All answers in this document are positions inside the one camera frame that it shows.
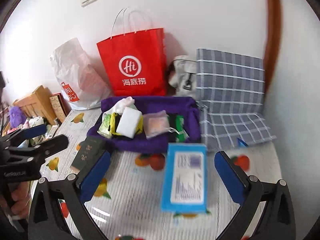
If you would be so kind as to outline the person left hand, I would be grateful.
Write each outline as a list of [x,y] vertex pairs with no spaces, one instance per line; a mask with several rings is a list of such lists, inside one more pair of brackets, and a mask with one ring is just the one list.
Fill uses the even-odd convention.
[[14,201],[12,207],[9,207],[6,200],[1,196],[1,208],[7,215],[10,215],[13,219],[27,219],[30,210],[30,182],[21,182],[18,187],[11,193],[11,197]]

